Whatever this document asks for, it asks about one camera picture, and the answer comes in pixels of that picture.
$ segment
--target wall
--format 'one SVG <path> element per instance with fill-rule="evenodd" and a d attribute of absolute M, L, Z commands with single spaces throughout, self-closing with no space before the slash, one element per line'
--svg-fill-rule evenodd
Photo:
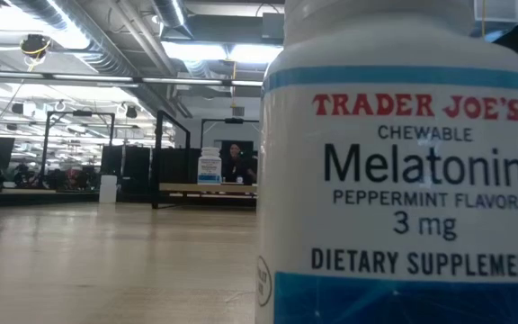
<path fill-rule="evenodd" d="M 180 120 L 184 127 L 191 132 L 192 148 L 199 148 L 201 145 L 201 120 Z M 218 122 L 212 128 L 212 121 L 205 123 L 205 129 L 209 130 L 203 138 L 203 147 L 212 147 L 215 140 L 251 140 L 254 143 L 255 150 L 259 149 L 259 140 L 261 135 L 255 129 L 261 129 L 259 123 L 245 123 L 243 125 L 231 125 L 224 122 Z M 175 129 L 175 147 L 182 148 L 185 145 L 185 132 L 181 129 Z"/>

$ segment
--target white supplement bottle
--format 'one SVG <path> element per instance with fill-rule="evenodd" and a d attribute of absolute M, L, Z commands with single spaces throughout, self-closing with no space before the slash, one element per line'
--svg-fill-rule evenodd
<path fill-rule="evenodd" d="M 221 185 L 221 157 L 218 148 L 203 148 L 199 157 L 197 184 Z"/>
<path fill-rule="evenodd" d="M 518 56 L 470 0 L 287 0 L 256 323 L 518 323 Z"/>

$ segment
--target ceiling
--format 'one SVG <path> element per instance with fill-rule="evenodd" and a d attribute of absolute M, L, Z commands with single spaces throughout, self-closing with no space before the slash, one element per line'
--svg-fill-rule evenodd
<path fill-rule="evenodd" d="M 193 56 L 192 59 L 202 59 L 206 63 L 210 75 L 214 78 L 236 76 L 240 80 L 262 81 L 269 62 L 281 51 L 284 0 L 274 0 L 270 4 L 262 4 L 260 0 L 184 0 L 188 13 L 186 25 L 189 26 L 194 40 L 190 40 L 185 33 L 179 32 L 180 30 L 164 28 L 161 33 L 152 0 L 127 0 L 134 14 L 140 17 L 147 28 L 151 40 L 164 42 L 165 54 L 170 57 L 168 62 L 165 62 L 164 59 L 153 59 L 153 56 L 147 54 L 146 44 L 153 50 L 153 47 L 149 46 L 149 40 L 146 42 L 147 35 L 142 32 L 137 22 L 131 23 L 143 41 L 141 44 L 135 37 L 137 35 L 134 36 L 128 28 L 129 26 L 126 26 L 125 17 L 122 17 L 121 13 L 112 7 L 112 0 L 73 1 L 76 1 L 83 10 L 87 22 L 99 28 L 99 40 L 112 43 L 115 46 L 114 49 L 121 54 L 122 59 L 129 62 L 130 66 L 135 69 L 136 75 L 160 77 L 169 75 L 169 70 L 174 70 L 179 77 L 192 77 L 193 72 L 187 68 L 185 57 L 182 57 L 189 55 Z M 129 8 L 125 8 L 124 5 L 120 5 L 120 8 L 124 15 L 132 20 Z M 512 27 L 511 25 L 505 27 L 504 24 L 501 24 L 497 28 L 508 30 Z M 87 44 L 77 43 L 77 37 L 52 31 L 44 21 L 34 20 L 16 8 L 9 7 L 0 7 L 0 70 L 26 71 L 29 68 L 31 60 L 27 59 L 18 48 L 20 42 L 30 33 L 48 35 L 54 40 L 45 60 L 34 66 L 34 71 L 97 73 L 88 61 L 81 59 L 80 52 L 78 54 L 65 52 L 66 49 L 88 50 L 85 48 Z M 184 47 L 193 44 L 202 47 Z M 254 46 L 252 50 L 246 50 L 246 46 L 249 45 Z M 0 115 L 8 104 L 5 99 L 9 100 L 18 87 L 17 84 L 0 84 Z M 119 89 L 106 85 L 101 87 L 22 85 L 14 101 L 28 106 L 33 105 L 36 110 L 39 109 L 42 112 L 46 109 L 53 109 L 51 107 L 55 107 L 61 102 L 66 105 L 66 111 L 85 109 L 97 113 L 116 113 L 116 124 L 119 127 L 115 134 L 116 143 L 126 140 L 141 145 L 153 145 L 153 115 L 154 110 L 157 109 L 166 109 L 181 121 L 191 118 L 227 118 L 232 115 L 230 106 L 235 104 L 245 107 L 245 118 L 254 120 L 259 117 L 261 93 L 258 88 L 240 87 L 233 92 L 231 88 L 218 86 L 177 86 L 175 88 L 160 86 L 152 87 L 149 91 L 155 93 L 159 99 L 163 98 L 165 108 L 155 107 L 154 109 L 151 104 L 146 104 L 143 98 L 138 99 L 133 89 Z M 171 100 L 171 98 L 175 102 L 183 104 L 186 111 L 181 107 L 178 108 L 176 104 L 167 103 L 166 100 Z M 125 109 L 130 106 L 137 107 L 138 116 L 135 119 L 125 117 Z M 31 125 L 29 123 L 18 124 L 18 131 L 15 134 L 24 136 L 24 138 L 18 138 L 18 146 L 21 146 L 27 142 L 37 144 L 41 126 L 35 125 L 33 122 L 44 122 L 44 116 L 45 113 L 27 116 L 7 112 L 3 120 L 5 122 L 31 122 Z M 105 123 L 98 117 L 83 120 L 71 116 L 66 117 L 64 121 L 74 124 L 101 125 Z M 137 128 L 123 129 L 122 127 L 129 127 L 125 125 L 135 125 Z M 65 125 L 56 127 L 52 131 L 52 135 L 66 138 L 75 137 L 73 132 L 69 132 L 65 128 Z M 84 154 L 84 159 L 101 156 L 101 150 L 97 148 L 104 143 L 105 136 L 108 135 L 108 131 L 104 127 L 89 128 L 89 130 L 85 135 L 76 134 L 79 137 L 89 138 L 80 140 L 84 147 L 89 147 L 88 152 Z M 9 131 L 6 124 L 0 124 L 0 135 L 5 134 L 13 134 L 13 131 Z M 59 146 L 68 144 L 67 140 L 60 138 L 53 141 Z M 165 145 L 173 145 L 173 142 L 174 133 L 172 128 L 168 127 L 165 129 Z M 35 152 L 35 157 L 30 154 L 21 156 L 21 158 L 31 158 L 33 161 L 37 161 L 39 156 L 40 153 Z"/>

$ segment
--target wooden floor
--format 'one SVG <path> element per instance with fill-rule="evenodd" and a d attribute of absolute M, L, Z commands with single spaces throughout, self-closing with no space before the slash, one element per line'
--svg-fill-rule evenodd
<path fill-rule="evenodd" d="M 255 211 L 0 208 L 0 324 L 253 323 Z"/>

